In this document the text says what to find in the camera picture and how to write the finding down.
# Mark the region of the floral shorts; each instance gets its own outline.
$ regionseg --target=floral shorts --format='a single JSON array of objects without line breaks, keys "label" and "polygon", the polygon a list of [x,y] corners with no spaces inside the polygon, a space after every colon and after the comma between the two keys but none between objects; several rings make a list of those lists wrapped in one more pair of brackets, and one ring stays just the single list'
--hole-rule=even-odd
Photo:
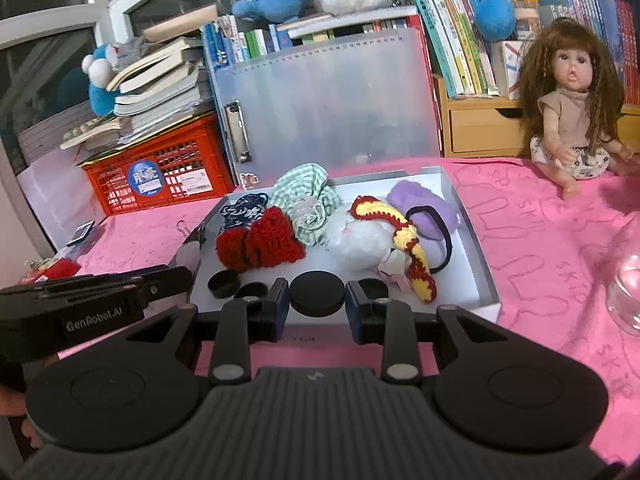
[{"label": "floral shorts", "polygon": [[531,160],[542,164],[555,164],[558,168],[562,168],[575,180],[583,180],[586,178],[595,178],[605,172],[609,165],[609,153],[603,147],[596,150],[595,155],[588,153],[588,148],[572,148],[578,159],[572,166],[564,166],[553,155],[549,153],[543,146],[544,139],[542,137],[533,137],[531,139]]}]

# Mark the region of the black cylindrical cap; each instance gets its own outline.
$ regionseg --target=black cylindrical cap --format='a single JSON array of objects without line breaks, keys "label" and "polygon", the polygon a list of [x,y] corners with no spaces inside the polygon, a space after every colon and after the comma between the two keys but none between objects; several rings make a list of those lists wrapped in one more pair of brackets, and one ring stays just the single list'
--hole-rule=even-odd
[{"label": "black cylindrical cap", "polygon": [[386,283],[377,278],[363,278],[358,281],[360,288],[370,300],[389,297],[389,287]]},{"label": "black cylindrical cap", "polygon": [[264,298],[269,293],[269,287],[261,282],[250,282],[241,286],[234,294],[234,298],[246,298],[253,296],[255,298]]},{"label": "black cylindrical cap", "polygon": [[289,301],[305,316],[330,316],[338,312],[344,302],[344,283],[330,272],[310,270],[291,282]]},{"label": "black cylindrical cap", "polygon": [[207,283],[216,298],[229,298],[240,288],[240,278],[236,270],[225,269],[216,272]]}]

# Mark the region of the purple fuzzy object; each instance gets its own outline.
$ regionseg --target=purple fuzzy object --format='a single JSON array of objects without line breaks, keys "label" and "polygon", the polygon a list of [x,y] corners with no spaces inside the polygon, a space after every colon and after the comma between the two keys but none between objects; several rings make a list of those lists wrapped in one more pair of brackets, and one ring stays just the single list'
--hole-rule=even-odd
[{"label": "purple fuzzy object", "polygon": [[[412,207],[430,205],[440,214],[451,234],[455,232],[460,223],[458,215],[444,199],[421,186],[418,182],[401,180],[389,192],[386,200],[403,215]],[[425,238],[431,240],[443,239],[440,229],[427,213],[412,215],[411,222],[415,224],[418,232]]]}]

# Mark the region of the wooden drawer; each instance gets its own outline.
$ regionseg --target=wooden drawer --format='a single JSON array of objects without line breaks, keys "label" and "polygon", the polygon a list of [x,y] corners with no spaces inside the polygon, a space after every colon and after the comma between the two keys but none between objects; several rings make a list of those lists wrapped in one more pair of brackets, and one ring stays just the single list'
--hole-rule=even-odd
[{"label": "wooden drawer", "polygon": [[620,140],[635,152],[640,152],[640,116],[623,114],[618,119]]},{"label": "wooden drawer", "polygon": [[451,110],[453,152],[499,150],[501,155],[518,155],[528,151],[520,114],[517,108]]}]

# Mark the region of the orange plastic crate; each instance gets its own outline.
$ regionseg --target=orange plastic crate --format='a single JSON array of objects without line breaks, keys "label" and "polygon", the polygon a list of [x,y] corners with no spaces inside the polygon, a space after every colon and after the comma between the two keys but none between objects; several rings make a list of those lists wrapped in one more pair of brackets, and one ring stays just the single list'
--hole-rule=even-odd
[{"label": "orange plastic crate", "polygon": [[211,114],[85,166],[107,215],[223,196],[233,183]]}]

